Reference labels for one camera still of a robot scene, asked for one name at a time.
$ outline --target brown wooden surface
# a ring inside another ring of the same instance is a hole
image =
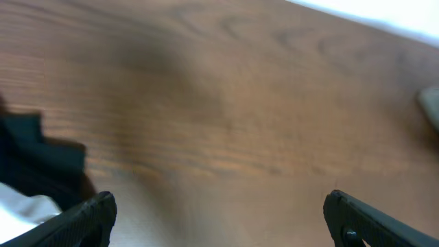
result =
[[[0,91],[87,146],[113,246],[331,246],[342,189],[439,237],[439,51],[283,0],[3,0]]]

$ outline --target black fabric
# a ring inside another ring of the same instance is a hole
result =
[[[0,182],[26,196],[46,195],[65,211],[81,202],[85,153],[44,143],[38,115],[0,117]]]

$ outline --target wooden table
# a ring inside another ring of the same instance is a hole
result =
[[[3,0],[0,91],[88,148],[113,246],[331,246],[332,189],[439,237],[439,51],[283,0]]]

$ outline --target white cloth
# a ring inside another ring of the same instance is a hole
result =
[[[0,183],[0,244],[32,230],[61,213],[47,196],[27,197]]]

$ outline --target white wall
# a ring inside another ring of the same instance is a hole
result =
[[[439,0],[289,0],[439,47]]]

